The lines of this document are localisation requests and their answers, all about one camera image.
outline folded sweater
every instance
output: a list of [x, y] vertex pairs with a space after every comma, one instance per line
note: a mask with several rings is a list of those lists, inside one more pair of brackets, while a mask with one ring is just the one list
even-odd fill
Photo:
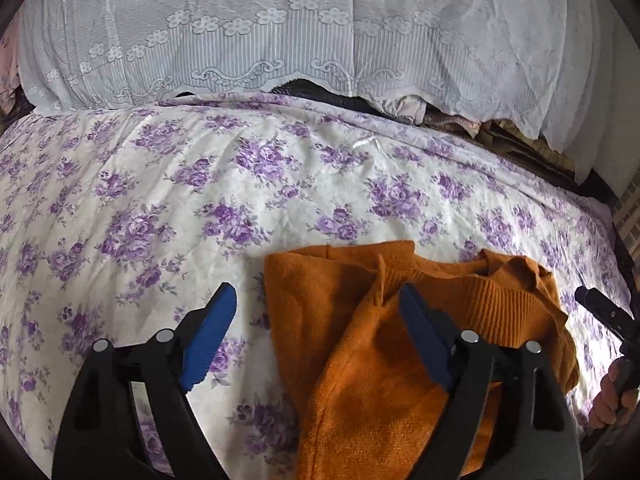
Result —
[[[427, 375], [398, 311], [413, 282], [428, 304], [492, 344], [539, 341], [560, 387], [578, 381], [553, 275], [523, 256], [464, 264], [414, 255], [409, 241], [272, 254], [264, 283], [271, 338], [300, 418], [298, 480], [403, 480], [447, 393]], [[500, 402], [492, 388], [464, 474], [478, 469]]]

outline white bed sheet with purple flowers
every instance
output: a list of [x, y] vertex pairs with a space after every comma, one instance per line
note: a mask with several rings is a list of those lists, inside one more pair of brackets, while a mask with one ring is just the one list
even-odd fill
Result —
[[628, 304], [609, 225], [596, 201], [463, 140], [297, 98], [28, 116], [0, 138], [0, 411], [50, 474], [91, 343], [145, 341], [230, 282], [238, 313], [188, 398], [231, 478], [288, 476], [296, 420], [270, 341], [264, 257], [408, 238], [432, 260], [491, 248], [553, 269], [580, 361], [569, 401], [584, 420], [618, 354], [573, 291], [596, 286]]

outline pink fabric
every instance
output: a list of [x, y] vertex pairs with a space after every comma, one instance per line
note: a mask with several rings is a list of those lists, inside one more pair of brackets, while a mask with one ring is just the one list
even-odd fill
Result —
[[14, 107], [18, 86], [18, 19], [15, 16], [0, 39], [0, 110], [5, 114]]

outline blue gripper pad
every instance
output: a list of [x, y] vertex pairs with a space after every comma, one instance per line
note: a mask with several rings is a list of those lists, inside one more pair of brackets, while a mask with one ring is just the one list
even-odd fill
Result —
[[230, 285], [226, 286], [185, 349], [179, 381], [185, 393], [190, 392], [206, 377], [226, 330], [236, 314], [237, 302], [236, 290]]
[[448, 367], [452, 348], [426, 317], [423, 303], [423, 298], [412, 285], [400, 288], [398, 308], [415, 349], [420, 354], [430, 379], [450, 392], [456, 382]]

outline knitted garment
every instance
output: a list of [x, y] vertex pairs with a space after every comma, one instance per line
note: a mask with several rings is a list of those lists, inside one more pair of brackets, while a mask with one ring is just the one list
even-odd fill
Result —
[[[272, 254], [264, 281], [282, 380], [300, 418], [298, 480], [402, 480], [448, 395], [427, 375], [398, 311], [413, 282], [432, 308], [492, 344], [539, 341], [560, 387], [578, 381], [553, 275], [523, 256], [481, 251], [464, 264], [414, 255], [409, 241]], [[463, 473], [481, 467], [500, 387]]]

